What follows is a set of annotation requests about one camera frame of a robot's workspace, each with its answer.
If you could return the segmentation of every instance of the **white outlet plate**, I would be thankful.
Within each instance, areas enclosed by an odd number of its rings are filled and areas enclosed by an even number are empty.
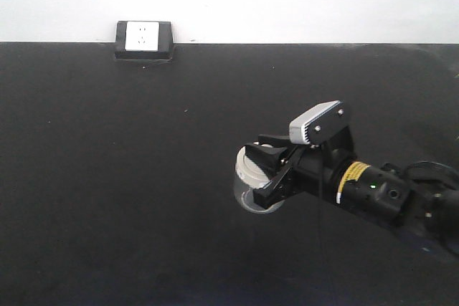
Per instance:
[[[158,51],[159,23],[157,21],[128,21],[125,50]]]

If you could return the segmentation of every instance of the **black tabletop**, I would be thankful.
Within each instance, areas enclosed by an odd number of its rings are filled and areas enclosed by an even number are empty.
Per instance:
[[[0,304],[458,305],[459,264],[304,193],[232,195],[235,156],[318,102],[362,161],[459,168],[457,45],[0,44]]]

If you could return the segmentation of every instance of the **white wall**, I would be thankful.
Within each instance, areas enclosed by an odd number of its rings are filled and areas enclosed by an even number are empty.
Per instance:
[[[0,0],[0,41],[112,42],[121,19],[176,42],[459,42],[459,0]]]

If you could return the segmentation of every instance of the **yellow stripe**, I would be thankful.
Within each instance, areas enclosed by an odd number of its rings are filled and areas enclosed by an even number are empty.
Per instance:
[[[343,192],[344,184],[347,181],[358,181],[362,173],[369,168],[370,165],[362,163],[360,161],[354,161],[346,170],[341,182],[339,182],[338,193]]]

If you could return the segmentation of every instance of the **black cable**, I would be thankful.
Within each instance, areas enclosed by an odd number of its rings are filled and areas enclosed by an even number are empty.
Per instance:
[[[327,252],[326,244],[322,237],[322,223],[323,223],[322,205],[323,205],[323,154],[321,155],[321,165],[319,168],[319,179],[318,179],[318,211],[317,211],[318,243],[319,243],[319,248],[321,250],[322,263],[326,270],[328,285],[330,286],[330,294],[331,294],[331,298],[333,302],[332,305],[337,306],[338,303],[336,302],[335,283],[334,283],[333,276],[331,273],[330,260],[328,259],[328,252]]]

